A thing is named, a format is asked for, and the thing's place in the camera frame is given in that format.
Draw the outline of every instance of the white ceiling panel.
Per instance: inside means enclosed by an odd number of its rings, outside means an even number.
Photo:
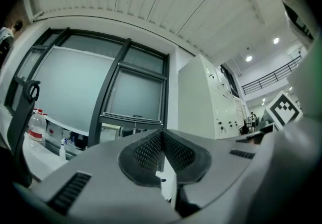
[[[99,11],[100,17],[145,28],[193,54],[203,53],[215,64],[243,53],[247,47],[259,47],[272,30],[286,27],[280,0],[30,1],[34,14],[43,12],[38,19],[55,14],[93,16],[91,10]]]

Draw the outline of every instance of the white cabinet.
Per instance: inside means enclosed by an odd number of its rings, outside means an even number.
[[[179,131],[212,139],[239,135],[228,80],[202,55],[178,73]]]

